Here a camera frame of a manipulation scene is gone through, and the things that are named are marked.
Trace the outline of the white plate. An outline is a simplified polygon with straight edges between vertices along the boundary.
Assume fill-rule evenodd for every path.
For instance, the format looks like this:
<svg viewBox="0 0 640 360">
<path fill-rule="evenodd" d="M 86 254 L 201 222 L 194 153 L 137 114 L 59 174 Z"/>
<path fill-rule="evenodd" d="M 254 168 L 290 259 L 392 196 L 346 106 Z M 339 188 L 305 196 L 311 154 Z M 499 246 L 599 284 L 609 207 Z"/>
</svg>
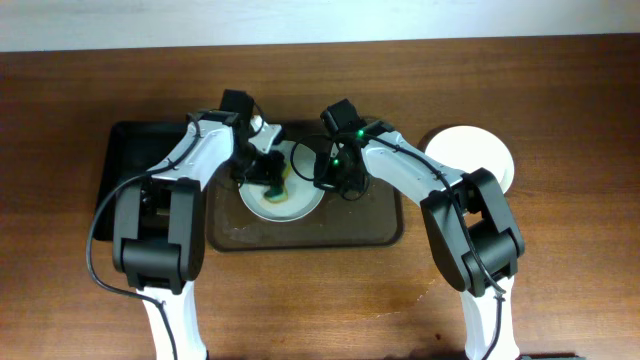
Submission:
<svg viewBox="0 0 640 360">
<path fill-rule="evenodd" d="M 424 153 L 448 167 L 472 173 L 489 170 L 507 193 L 514 181 L 515 163 L 506 144 L 480 127 L 459 125 L 439 131 L 426 144 Z"/>
</svg>

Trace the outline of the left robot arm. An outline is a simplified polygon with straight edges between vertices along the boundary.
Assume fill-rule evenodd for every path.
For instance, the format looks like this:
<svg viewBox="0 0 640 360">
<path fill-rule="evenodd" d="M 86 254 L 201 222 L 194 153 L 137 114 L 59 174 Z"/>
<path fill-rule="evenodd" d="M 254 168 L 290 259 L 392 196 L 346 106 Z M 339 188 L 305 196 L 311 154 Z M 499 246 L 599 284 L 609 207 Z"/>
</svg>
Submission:
<svg viewBox="0 0 640 360">
<path fill-rule="evenodd" d="M 204 260 L 205 195 L 225 165 L 242 183 L 275 184 L 284 161 L 280 125 L 251 111 L 190 114 L 181 138 L 157 164 L 119 184 L 114 202 L 115 269 L 123 295 L 143 302 L 159 359 L 205 359 L 195 304 Z"/>
</svg>

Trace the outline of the yellow green sponge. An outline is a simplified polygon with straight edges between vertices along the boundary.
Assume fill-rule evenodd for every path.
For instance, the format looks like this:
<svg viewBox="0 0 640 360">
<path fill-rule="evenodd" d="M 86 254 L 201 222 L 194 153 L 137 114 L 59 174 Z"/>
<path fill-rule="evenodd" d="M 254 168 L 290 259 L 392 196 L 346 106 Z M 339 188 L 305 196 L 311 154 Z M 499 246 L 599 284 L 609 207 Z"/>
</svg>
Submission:
<svg viewBox="0 0 640 360">
<path fill-rule="evenodd" d="M 277 204 L 282 203 L 288 199 L 286 180 L 289 177 L 291 171 L 291 165 L 289 163 L 286 163 L 281 173 L 281 182 L 278 185 L 270 186 L 269 189 L 263 194 L 263 198 L 267 202 Z"/>
</svg>

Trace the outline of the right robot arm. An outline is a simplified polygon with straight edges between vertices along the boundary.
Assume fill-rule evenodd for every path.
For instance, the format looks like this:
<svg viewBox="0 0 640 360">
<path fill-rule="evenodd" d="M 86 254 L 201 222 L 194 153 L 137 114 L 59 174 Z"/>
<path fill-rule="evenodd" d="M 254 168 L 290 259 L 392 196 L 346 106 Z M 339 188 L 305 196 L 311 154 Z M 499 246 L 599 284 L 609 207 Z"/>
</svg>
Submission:
<svg viewBox="0 0 640 360">
<path fill-rule="evenodd" d="M 460 295 L 466 357 L 520 358 L 511 299 L 524 240 L 495 176 L 443 165 L 397 131 L 357 130 L 329 141 L 324 169 L 362 171 L 420 207 L 436 267 Z"/>
</svg>

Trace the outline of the pale green plate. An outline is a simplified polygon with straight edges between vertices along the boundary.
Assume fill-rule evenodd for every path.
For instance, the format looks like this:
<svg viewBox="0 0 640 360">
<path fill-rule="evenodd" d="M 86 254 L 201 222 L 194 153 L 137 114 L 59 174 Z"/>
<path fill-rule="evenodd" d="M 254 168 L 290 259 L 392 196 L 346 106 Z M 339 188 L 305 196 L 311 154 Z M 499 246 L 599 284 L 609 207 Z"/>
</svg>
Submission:
<svg viewBox="0 0 640 360">
<path fill-rule="evenodd" d="M 290 154 L 295 142 L 284 140 L 273 150 L 285 157 L 284 185 L 274 194 L 274 190 L 264 185 L 247 184 L 239 188 L 239 194 L 246 207 L 256 216 L 271 222 L 291 222 L 310 214 L 321 202 L 324 191 L 311 181 L 298 176 L 290 165 Z"/>
</svg>

